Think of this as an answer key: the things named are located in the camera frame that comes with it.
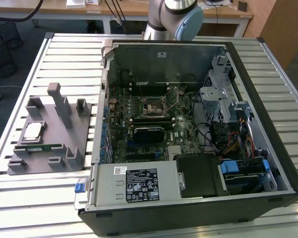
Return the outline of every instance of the blue connector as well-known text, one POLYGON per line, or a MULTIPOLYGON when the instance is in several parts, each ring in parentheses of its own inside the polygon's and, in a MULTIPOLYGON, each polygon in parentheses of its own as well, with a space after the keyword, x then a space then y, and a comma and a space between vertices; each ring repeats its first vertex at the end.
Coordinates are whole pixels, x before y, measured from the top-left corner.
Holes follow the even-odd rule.
POLYGON ((85 192, 85 183, 75 184, 75 193, 83 193, 83 192, 85 192))
POLYGON ((269 166, 268 161, 267 160, 263 160, 263 164, 264 164, 265 170, 268 172, 270 170, 270 166, 269 166))
POLYGON ((221 170, 223 174, 239 172, 237 162, 234 160, 224 161, 221 164, 221 170))
POLYGON ((104 130, 102 131, 102 133, 101 133, 101 138, 102 138, 102 139, 105 139, 105 138, 106 138, 106 131, 104 131, 104 130))

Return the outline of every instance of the cable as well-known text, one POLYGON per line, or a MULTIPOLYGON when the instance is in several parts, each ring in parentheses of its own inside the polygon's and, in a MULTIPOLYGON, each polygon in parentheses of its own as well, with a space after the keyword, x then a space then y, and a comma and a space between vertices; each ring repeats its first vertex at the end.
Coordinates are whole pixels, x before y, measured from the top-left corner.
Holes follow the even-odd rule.
POLYGON ((105 3, 106 3, 106 5, 107 5, 107 7, 109 8, 111 14, 113 14, 113 16, 115 17, 115 13, 113 12, 113 10, 111 9, 111 7, 109 6, 107 0, 105 0, 105 3))
POLYGON ((121 7, 120 7, 120 4, 119 4, 119 2, 118 2, 117 0, 116 0, 116 3, 117 3, 117 5, 118 5, 119 10, 121 11, 121 14, 122 14, 122 16, 123 16, 123 18, 124 18, 124 21, 126 21, 124 12, 122 11, 122 9, 121 9, 121 7))
POLYGON ((218 22, 219 22, 219 15, 218 15, 218 6, 223 6, 223 4, 214 4, 213 2, 210 2, 212 5, 210 5, 210 4, 207 4, 204 0, 202 0, 204 3, 205 3, 205 5, 207 5, 207 6, 214 6, 215 7, 215 11, 216 11, 216 13, 217 13, 217 22, 216 22, 216 24, 215 24, 215 29, 214 29, 214 36, 216 36, 217 35, 217 26, 218 26, 218 22))
POLYGON ((199 95, 200 95, 200 92, 197 92, 197 94, 196 94, 196 96, 195 96, 195 98, 194 98, 194 101, 193 101, 193 106, 192 106, 192 119, 193 119, 192 121, 193 121, 193 125, 194 125, 194 127, 197 129, 198 133, 199 133, 201 136, 203 136, 203 137, 209 142, 209 144, 213 147, 214 151, 215 151, 217 154, 222 155, 222 153, 221 153, 221 151, 218 149, 218 147, 216 147, 216 145, 215 145, 210 139, 208 139, 208 137, 207 137, 205 134, 203 134, 203 133, 200 131, 200 129, 198 129, 198 127, 197 127, 197 125, 196 125, 196 123, 195 123, 195 121, 194 121, 194 107, 195 107, 195 102, 196 102, 196 100, 197 100, 197 98, 198 98, 199 95))
POLYGON ((123 28, 125 34, 127 34, 126 28, 125 28, 125 26, 124 26, 124 24, 123 24, 123 20, 121 19, 121 16, 120 16, 120 14, 119 14, 119 11, 117 10, 117 7, 116 7, 116 5, 115 5, 115 2, 114 2, 114 0, 111 0, 111 1, 112 1, 113 5, 114 5, 114 8, 115 8, 116 12, 117 12, 117 16, 118 16, 118 20, 119 20, 119 21, 117 20, 117 16, 114 14, 114 12, 113 12, 113 10, 111 9, 111 7, 109 6, 107 0, 105 0, 106 5, 108 6, 109 10, 110 10, 111 13, 113 14, 113 16, 114 16, 114 18, 116 19, 117 23, 123 28))
POLYGON ((33 9, 33 11, 31 11, 26 17, 24 18, 6 18, 6 17, 0 17, 0 21, 9 21, 9 22, 23 22, 23 21, 27 21, 29 19, 31 19, 40 9, 40 7, 42 6, 44 0, 40 0, 38 5, 36 6, 36 8, 33 9))

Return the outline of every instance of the desk leg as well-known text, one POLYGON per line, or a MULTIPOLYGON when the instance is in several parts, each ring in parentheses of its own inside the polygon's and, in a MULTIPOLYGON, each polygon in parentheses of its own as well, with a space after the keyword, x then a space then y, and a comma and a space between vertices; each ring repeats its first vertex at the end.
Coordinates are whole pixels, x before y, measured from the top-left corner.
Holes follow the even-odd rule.
POLYGON ((249 22, 249 18, 241 18, 240 23, 237 26, 237 29, 235 31, 234 37, 243 37, 247 24, 249 22))
POLYGON ((104 33, 111 34, 110 30, 110 16, 103 16, 104 33))
POLYGON ((32 19, 32 24, 33 24, 34 28, 38 28, 39 27, 39 19, 32 19))

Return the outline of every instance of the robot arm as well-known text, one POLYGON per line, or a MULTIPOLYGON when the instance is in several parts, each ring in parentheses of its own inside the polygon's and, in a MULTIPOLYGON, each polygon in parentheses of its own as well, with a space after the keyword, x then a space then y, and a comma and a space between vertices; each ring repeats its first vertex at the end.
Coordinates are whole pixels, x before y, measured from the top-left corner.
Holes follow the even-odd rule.
POLYGON ((145 40, 191 41, 198 34, 203 13, 197 0, 150 0, 145 40))

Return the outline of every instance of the wooden desk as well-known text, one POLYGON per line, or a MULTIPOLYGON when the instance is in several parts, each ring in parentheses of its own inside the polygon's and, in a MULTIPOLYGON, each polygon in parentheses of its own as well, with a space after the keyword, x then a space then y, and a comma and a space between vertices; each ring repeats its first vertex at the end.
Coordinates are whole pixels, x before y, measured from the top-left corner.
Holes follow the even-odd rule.
MULTIPOLYGON (((23 17, 37 4, 38 0, 0 0, 0 16, 23 17)), ((147 21, 148 3, 122 0, 119 2, 127 20, 147 21)), ((228 6, 203 10, 205 23, 237 24, 235 35, 242 37, 248 21, 253 17, 251 11, 242 12, 228 6)), ((66 9, 66 0, 44 0, 39 12, 33 19, 72 19, 72 20, 102 20, 105 34, 110 34, 110 21, 115 20, 110 10, 102 0, 100 5, 86 5, 85 8, 66 9)))
MULTIPOLYGON (((112 8, 112 10, 114 10, 114 7, 111 1, 108 1, 108 3, 112 8)), ((149 4, 147 2, 122 0, 119 2, 119 4, 127 20, 136 20, 136 21, 148 20, 149 4)), ((238 25, 236 32, 234 34, 235 37, 243 37, 249 20, 252 19, 254 16, 250 9, 248 9, 247 12, 243 12, 243 11, 234 10, 228 6, 218 7, 218 20, 217 20, 217 13, 215 8, 204 9, 203 14, 204 14, 204 21, 203 21, 204 23, 238 25)), ((110 18, 110 20, 114 20, 114 17, 112 16, 107 5, 104 5, 103 15, 104 15, 104 18, 110 18)))

